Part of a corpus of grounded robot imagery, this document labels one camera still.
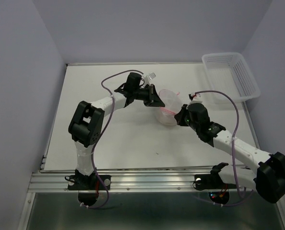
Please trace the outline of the white mesh laundry bag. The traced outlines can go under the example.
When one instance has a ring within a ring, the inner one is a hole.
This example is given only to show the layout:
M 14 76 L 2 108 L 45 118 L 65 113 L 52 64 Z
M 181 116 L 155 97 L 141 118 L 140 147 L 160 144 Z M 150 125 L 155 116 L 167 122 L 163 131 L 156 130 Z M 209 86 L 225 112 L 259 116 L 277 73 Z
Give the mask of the white mesh laundry bag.
M 159 97 L 165 106 L 155 110 L 156 119 L 163 125 L 176 126 L 177 122 L 174 116 L 180 112 L 182 107 L 182 101 L 178 94 L 168 89 L 162 89 L 159 92 Z

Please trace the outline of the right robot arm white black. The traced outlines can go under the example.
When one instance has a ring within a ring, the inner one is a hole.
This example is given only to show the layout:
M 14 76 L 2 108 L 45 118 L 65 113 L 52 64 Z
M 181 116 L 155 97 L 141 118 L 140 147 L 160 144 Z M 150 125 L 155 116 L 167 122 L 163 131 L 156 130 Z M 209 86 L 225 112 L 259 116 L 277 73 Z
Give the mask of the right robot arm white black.
M 256 191 L 272 204 L 285 195 L 285 155 L 270 154 L 233 137 L 225 127 L 210 120 L 201 103 L 184 104 L 174 118 L 177 125 L 194 130 L 204 143 L 245 165 L 238 170 L 224 162 L 213 166 L 210 173 L 200 174 L 195 179 L 196 190 L 230 189 L 239 185 Z

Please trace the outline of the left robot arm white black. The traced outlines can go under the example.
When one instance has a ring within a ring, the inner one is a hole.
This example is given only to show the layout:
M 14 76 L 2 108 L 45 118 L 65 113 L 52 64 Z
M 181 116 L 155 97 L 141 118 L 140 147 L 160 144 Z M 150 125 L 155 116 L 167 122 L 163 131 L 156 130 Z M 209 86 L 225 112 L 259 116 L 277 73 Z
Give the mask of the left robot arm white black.
M 143 76 L 138 70 L 129 70 L 128 74 L 125 83 L 114 91 L 108 90 L 109 96 L 92 103 L 81 101 L 78 104 L 68 127 L 77 152 L 75 173 L 66 178 L 70 186 L 80 185 L 90 189 L 95 185 L 92 159 L 95 146 L 108 127 L 103 124 L 106 116 L 111 120 L 116 110 L 127 107 L 135 100 L 142 101 L 146 107 L 165 107 L 155 85 L 150 83 L 155 73 Z

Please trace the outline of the white plastic basket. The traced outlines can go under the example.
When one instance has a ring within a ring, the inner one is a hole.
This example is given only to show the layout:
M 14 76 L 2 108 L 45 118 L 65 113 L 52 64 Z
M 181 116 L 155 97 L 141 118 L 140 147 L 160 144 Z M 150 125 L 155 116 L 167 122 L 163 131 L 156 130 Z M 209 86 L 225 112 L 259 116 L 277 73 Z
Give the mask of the white plastic basket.
M 261 95 L 259 86 L 243 55 L 236 52 L 202 56 L 210 89 L 241 103 Z

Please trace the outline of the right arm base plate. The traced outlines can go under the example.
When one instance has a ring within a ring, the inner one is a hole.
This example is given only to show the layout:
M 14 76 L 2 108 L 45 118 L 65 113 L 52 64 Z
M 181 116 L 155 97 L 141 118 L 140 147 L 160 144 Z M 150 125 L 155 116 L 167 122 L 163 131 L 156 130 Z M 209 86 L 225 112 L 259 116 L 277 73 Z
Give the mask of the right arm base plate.
M 227 169 L 228 163 L 220 163 L 212 167 L 209 174 L 198 174 L 194 176 L 193 188 L 198 191 L 203 191 L 205 189 L 236 189 L 235 182 L 224 183 L 219 176 L 222 169 Z

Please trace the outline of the aluminium rail frame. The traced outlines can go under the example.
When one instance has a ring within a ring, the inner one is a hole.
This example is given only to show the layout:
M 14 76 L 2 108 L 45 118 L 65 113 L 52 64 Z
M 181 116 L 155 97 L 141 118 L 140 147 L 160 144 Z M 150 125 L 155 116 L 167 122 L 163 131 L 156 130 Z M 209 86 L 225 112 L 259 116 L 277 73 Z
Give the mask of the aluminium rail frame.
M 133 102 L 116 111 L 95 150 L 99 174 L 111 176 L 101 209 L 78 202 L 64 177 L 77 164 L 68 126 L 78 103 L 93 102 L 125 82 L 129 70 L 155 73 L 157 90 L 189 93 L 208 88 L 202 64 L 69 65 L 42 168 L 31 177 L 21 230 L 281 230 L 277 205 L 253 194 L 234 207 L 209 203 L 194 176 L 231 157 L 203 143 L 188 127 L 164 126 L 152 108 Z

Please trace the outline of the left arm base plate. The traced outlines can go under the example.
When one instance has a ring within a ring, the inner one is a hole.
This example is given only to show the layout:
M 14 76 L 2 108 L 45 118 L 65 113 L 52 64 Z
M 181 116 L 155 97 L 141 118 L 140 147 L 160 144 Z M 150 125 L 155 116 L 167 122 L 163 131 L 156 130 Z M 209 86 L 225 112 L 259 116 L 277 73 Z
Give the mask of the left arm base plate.
M 70 191 L 104 191 L 105 187 L 98 177 L 93 173 L 86 175 L 70 175 L 65 176 L 68 182 L 68 190 Z

